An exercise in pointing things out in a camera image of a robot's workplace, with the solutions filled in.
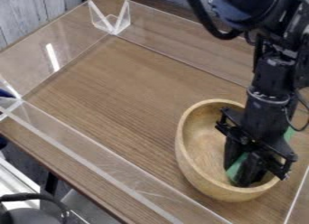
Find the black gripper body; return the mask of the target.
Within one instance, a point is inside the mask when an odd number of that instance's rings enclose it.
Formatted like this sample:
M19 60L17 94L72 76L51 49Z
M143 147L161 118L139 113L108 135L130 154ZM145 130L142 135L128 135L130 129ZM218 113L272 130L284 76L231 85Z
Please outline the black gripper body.
M294 93L268 96L254 89L248 89L245 109L237 111L231 107L222 107L215 128L225 135L229 126L238 126L256 138L261 138L268 133L278 133L290 127L289 122L296 107L297 97Z

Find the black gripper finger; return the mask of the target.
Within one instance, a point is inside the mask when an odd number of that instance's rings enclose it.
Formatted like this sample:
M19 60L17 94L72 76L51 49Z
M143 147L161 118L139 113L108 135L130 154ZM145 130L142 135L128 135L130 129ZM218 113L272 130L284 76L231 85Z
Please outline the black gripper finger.
M278 158L272 153L244 152L241 158L230 166L230 181L237 187L253 187L269 182L277 176L272 167Z
M244 154L244 145L240 141L237 141L230 136L226 137L225 143L225 159L223 159L223 167L225 170L230 168L230 166L237 162Z

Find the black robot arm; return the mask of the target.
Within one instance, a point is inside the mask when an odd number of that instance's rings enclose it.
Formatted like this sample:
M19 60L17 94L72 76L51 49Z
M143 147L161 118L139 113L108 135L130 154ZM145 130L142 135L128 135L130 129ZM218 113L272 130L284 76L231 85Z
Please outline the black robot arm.
M254 46L253 82L245 108L219 109L226 136L223 167L249 187L266 174L289 177L298 160L288 134L309 127L309 0L187 0L203 28L219 40L244 37Z

